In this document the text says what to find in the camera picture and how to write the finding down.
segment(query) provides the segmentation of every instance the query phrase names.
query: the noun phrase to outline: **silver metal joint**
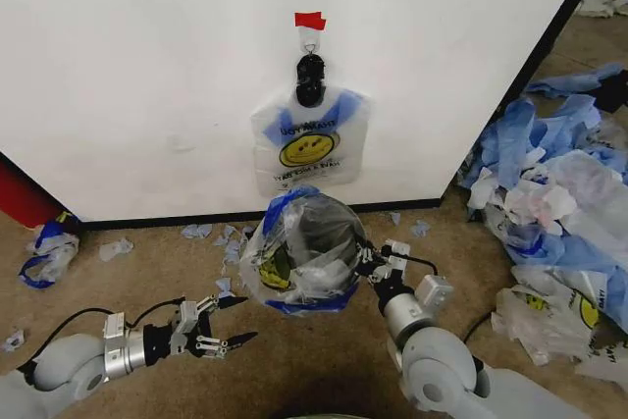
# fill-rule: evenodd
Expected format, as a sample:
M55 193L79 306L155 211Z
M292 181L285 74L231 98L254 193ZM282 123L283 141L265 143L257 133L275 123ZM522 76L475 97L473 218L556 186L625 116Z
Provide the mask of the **silver metal joint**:
M432 326L432 313L425 310L411 293L402 293L391 299L384 308L389 333L398 348L419 329Z
M125 326L125 313L111 314L105 322L105 373L109 380L146 365L143 334Z

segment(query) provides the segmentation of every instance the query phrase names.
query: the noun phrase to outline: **red tape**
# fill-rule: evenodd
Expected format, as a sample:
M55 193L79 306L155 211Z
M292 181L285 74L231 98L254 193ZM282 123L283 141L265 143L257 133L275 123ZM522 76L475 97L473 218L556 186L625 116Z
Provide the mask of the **red tape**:
M309 14L294 13L294 26L307 26L308 28L323 30L327 20L322 18L321 12L312 12Z

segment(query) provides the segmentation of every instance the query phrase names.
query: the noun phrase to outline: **blue plastic bag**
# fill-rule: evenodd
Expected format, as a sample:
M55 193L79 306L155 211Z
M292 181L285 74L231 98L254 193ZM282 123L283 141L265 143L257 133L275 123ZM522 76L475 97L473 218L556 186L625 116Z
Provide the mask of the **blue plastic bag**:
M617 76L622 71L620 63L610 63L583 74L536 80L526 87L526 92L542 93L548 98L567 97L573 93L595 90L602 86L600 80Z

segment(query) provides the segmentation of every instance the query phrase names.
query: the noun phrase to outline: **black cable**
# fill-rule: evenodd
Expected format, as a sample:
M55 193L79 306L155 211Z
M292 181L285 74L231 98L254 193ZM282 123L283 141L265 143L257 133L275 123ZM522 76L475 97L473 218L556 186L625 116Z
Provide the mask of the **black cable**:
M394 257L400 257L405 260L416 262L417 264L426 265L432 269L434 275L437 276L439 274L439 269L433 262L425 259L420 259L419 257L411 257L409 255L397 254L396 252L393 252L393 249L389 245L385 245L384 247L382 247L382 255L384 257L390 257L392 255Z
M135 319L134 322L128 324L128 327L129 327L129 329L136 328L137 325L139 324L139 322L142 319L144 319L146 316L148 316L150 313L152 313L156 309L161 308L162 306L170 306L170 305L179 306L184 301L185 301L185 296L182 296L180 298L173 298L173 299L169 299L168 301L162 301L161 303L157 303L157 304L151 306L150 308L148 308L143 313L141 313L139 316L137 316L137 319Z
M46 339L44 341L44 343L41 345L41 347L35 351L35 353L30 357L29 360L27 360L25 362L25 364L23 365L23 367L25 365L27 365L30 361L32 361L33 359L37 358L41 352L43 352L43 350L48 346L48 344L50 342L52 342L52 340L54 340L57 335L61 332L61 330L63 328L65 328L66 326L68 326L68 324L70 324L72 321L74 321L78 316L85 314L85 313L103 313L103 314L114 314L113 311L109 310L109 309L105 309L105 308L85 308L85 309L81 309L81 311L77 311L75 314L73 314L72 316L66 318L65 321L63 321L59 326L57 326L57 329L55 329L52 334L50 336L48 336L48 339Z
M471 339L471 336L473 336L473 333L475 333L478 328L480 326L482 326L482 324L484 324L486 321L488 321L489 319L491 319L491 315L493 314L495 310L492 309L491 311L489 311L488 313L485 313L482 315L482 317L480 319L478 319L473 326L471 326L471 329L469 329L469 331L467 332L467 335L464 337L464 339L462 340L464 343L467 343L469 341L469 339Z

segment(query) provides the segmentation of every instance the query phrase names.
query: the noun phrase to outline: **white wall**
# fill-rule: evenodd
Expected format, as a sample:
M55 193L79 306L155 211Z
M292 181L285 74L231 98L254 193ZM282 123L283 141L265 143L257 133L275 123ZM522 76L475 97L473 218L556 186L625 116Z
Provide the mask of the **white wall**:
M264 209L248 116L295 11L376 103L347 203L440 197L562 0L0 0L0 149L85 220Z

